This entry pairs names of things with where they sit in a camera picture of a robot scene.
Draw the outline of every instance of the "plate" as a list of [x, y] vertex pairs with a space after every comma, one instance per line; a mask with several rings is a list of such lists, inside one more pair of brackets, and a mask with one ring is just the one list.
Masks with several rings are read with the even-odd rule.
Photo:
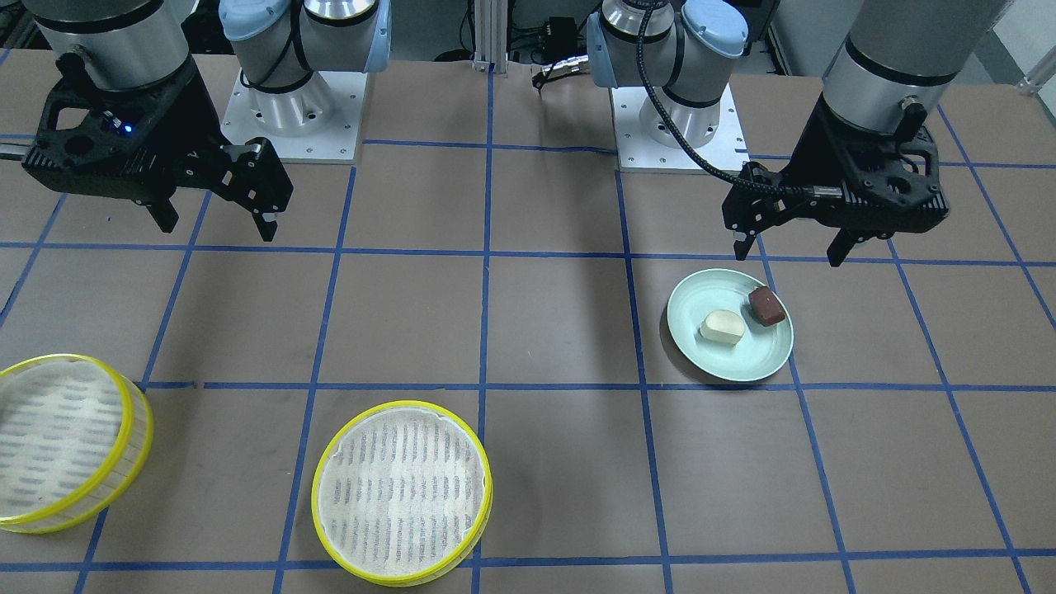
[[[667, 300], [667, 328], [675, 345], [694, 365], [722, 379], [756, 382], [785, 366], [792, 354], [792, 317], [771, 327], [756, 321], [748, 295], [765, 283], [737, 271], [710, 268], [682, 279]], [[736, 312], [744, 320], [744, 336], [736, 345], [706, 340], [700, 324], [715, 310]]]

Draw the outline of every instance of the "chocolate candy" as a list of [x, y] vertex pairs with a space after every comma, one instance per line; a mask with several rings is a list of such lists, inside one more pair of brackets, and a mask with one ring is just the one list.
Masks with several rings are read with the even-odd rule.
[[769, 286], [760, 286], [748, 295], [752, 314], [762, 326], [773, 326], [785, 319], [785, 308]]

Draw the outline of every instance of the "white mounting plate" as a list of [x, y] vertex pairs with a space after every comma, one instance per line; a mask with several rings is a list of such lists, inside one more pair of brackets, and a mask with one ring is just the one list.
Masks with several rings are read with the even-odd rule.
[[[620, 170], [652, 173], [705, 173], [682, 149], [671, 148], [653, 140], [638, 118], [642, 104], [649, 100], [645, 89], [623, 87], [611, 90], [612, 124], [616, 146], [620, 151]], [[697, 148], [709, 163], [731, 173], [739, 173], [750, 161], [740, 118], [733, 103], [733, 92], [727, 85], [722, 91], [722, 118], [711, 142]]]
[[307, 136], [277, 136], [257, 124], [249, 93], [235, 78], [221, 129], [232, 143], [265, 136], [285, 163], [355, 164], [363, 122], [367, 75], [362, 72], [320, 72], [334, 93], [337, 111], [326, 127]]

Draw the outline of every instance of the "round basket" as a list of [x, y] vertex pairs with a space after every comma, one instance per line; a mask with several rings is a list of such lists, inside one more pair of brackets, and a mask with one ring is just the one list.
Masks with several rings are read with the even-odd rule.
[[480, 540], [491, 468], [466, 423], [434, 404], [397, 401], [345, 425], [312, 483], [312, 517], [326, 552], [380, 586], [432, 581]]
[[55, 532], [98, 514], [139, 472], [153, 428], [139, 389], [98, 359], [0, 372], [0, 528]]

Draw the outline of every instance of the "floor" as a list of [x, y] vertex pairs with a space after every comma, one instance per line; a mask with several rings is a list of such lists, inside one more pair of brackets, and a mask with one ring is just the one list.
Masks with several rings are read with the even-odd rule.
[[[31, 138], [50, 54], [0, 55], [0, 138]], [[221, 111], [230, 57], [200, 66]], [[793, 222], [746, 262], [722, 183], [616, 171], [604, 90], [526, 69], [394, 62], [355, 168], [291, 165], [262, 244], [175, 198], [56, 196], [0, 162], [0, 366], [98, 356], [157, 437], [125, 496], [51, 536], [0, 534], [0, 592], [379, 592], [305, 502], [372, 405], [467, 420], [491, 460], [480, 547], [429, 593], [1056, 593], [1056, 131], [1011, 87], [929, 120], [950, 219], [840, 268]], [[813, 78], [738, 75], [752, 154], [792, 151]], [[796, 329], [758, 385], [692, 368], [663, 322], [686, 275], [765, 279]]]

